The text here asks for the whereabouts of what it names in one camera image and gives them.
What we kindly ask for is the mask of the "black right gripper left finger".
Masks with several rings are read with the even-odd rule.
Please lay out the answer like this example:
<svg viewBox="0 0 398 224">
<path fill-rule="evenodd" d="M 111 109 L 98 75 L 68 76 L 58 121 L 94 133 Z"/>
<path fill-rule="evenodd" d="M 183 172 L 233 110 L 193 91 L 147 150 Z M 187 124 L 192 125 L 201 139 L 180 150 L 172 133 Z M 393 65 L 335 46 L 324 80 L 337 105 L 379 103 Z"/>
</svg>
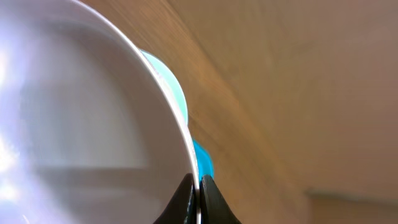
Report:
<svg viewBox="0 0 398 224">
<path fill-rule="evenodd" d="M 187 174 L 154 224 L 196 224 L 197 202 L 193 174 Z"/>
</svg>

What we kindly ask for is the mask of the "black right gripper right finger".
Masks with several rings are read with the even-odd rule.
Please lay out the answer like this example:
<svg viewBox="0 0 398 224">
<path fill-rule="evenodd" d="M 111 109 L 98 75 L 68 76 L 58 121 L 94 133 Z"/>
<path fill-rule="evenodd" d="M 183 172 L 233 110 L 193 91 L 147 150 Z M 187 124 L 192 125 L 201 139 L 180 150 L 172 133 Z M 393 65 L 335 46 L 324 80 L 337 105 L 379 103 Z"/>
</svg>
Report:
<svg viewBox="0 0 398 224">
<path fill-rule="evenodd" d="M 202 224 L 241 224 L 210 175 L 200 182 L 200 209 Z"/>
</svg>

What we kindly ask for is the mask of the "white plate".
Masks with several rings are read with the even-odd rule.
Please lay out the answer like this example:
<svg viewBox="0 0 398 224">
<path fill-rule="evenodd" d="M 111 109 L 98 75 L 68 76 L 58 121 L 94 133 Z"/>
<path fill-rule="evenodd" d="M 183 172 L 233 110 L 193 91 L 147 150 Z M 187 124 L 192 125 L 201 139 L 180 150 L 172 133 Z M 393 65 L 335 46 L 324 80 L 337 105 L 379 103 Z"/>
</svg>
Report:
<svg viewBox="0 0 398 224">
<path fill-rule="evenodd" d="M 141 51 L 80 1 L 1 2 L 1 222 L 154 223 L 192 138 Z"/>
</svg>

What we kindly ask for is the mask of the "light blue plate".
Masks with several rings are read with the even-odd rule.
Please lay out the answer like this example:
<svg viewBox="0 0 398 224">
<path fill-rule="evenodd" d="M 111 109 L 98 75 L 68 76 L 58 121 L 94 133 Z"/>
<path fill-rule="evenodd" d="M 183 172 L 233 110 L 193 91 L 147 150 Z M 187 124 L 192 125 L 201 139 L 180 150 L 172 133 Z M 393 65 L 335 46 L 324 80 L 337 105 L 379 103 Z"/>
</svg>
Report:
<svg viewBox="0 0 398 224">
<path fill-rule="evenodd" d="M 172 92 L 175 101 L 178 104 L 178 107 L 183 115 L 185 123 L 188 124 L 188 107 L 187 101 L 182 90 L 180 83 L 178 82 L 174 73 L 166 66 L 163 61 L 161 61 L 156 56 L 146 52 L 145 50 L 140 49 L 141 53 L 145 56 L 145 58 L 151 63 L 154 69 L 157 71 L 160 77 L 164 80 L 167 88 Z"/>
</svg>

